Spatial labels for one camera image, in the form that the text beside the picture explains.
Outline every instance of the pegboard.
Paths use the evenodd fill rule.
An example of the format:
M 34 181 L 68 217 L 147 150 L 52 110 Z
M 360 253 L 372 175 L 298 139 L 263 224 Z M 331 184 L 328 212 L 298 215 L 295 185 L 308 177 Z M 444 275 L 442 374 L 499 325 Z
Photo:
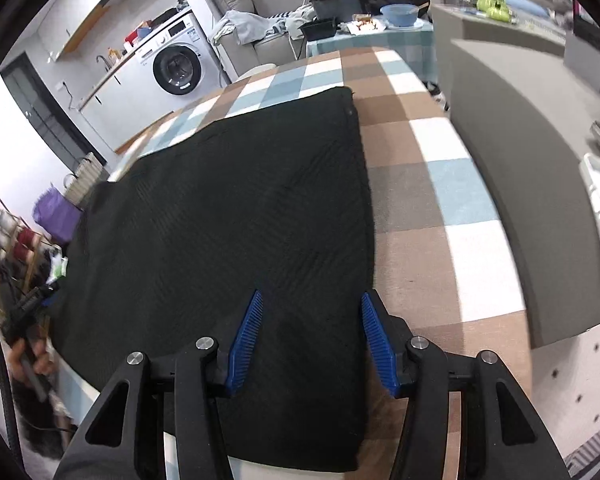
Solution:
M 560 454 L 600 431 L 600 325 L 532 350 L 532 402 Z

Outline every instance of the gray cushion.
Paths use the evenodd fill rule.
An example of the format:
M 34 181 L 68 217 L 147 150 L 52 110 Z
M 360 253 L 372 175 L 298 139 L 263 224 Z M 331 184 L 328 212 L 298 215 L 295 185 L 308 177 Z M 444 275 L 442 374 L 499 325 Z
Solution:
M 240 12 L 250 12 L 255 14 L 252 0 L 214 0 L 218 10 L 224 15 L 228 10 L 240 10 Z
M 304 57 L 302 50 L 302 40 L 292 40 L 296 56 Z M 263 40 L 253 43 L 256 50 L 258 61 L 260 64 L 274 63 L 277 66 L 282 66 L 296 60 L 294 51 L 289 45 L 288 34 L 271 34 Z

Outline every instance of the purple bag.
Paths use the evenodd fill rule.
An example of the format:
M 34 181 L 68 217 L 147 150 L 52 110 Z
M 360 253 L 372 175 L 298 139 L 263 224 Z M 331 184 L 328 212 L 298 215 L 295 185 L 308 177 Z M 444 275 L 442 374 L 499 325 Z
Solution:
M 74 229 L 80 219 L 80 211 L 69 202 L 55 187 L 49 188 L 33 207 L 33 219 L 53 238 L 68 242 L 74 236 Z

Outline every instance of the pillow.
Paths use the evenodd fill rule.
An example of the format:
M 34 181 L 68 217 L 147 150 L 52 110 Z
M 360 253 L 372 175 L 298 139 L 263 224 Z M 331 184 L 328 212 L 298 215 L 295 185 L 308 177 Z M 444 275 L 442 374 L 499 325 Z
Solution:
M 250 12 L 251 14 L 256 13 L 252 0 L 214 0 L 214 3 L 223 16 L 228 10 L 239 10 L 240 12 Z

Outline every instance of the hand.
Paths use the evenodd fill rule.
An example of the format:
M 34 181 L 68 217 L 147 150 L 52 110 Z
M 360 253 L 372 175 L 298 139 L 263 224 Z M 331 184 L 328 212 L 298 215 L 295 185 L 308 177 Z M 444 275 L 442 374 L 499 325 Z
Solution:
M 36 374 L 50 375 L 56 370 L 54 362 L 50 355 L 46 352 L 46 339 L 38 339 L 32 346 L 33 353 L 36 356 L 36 362 L 33 364 L 33 371 Z M 11 369 L 11 376 L 26 386 L 31 386 L 27 376 L 24 373 L 20 358 L 24 354 L 25 342 L 24 339 L 18 339 L 15 345 L 11 348 L 7 355 L 7 362 Z

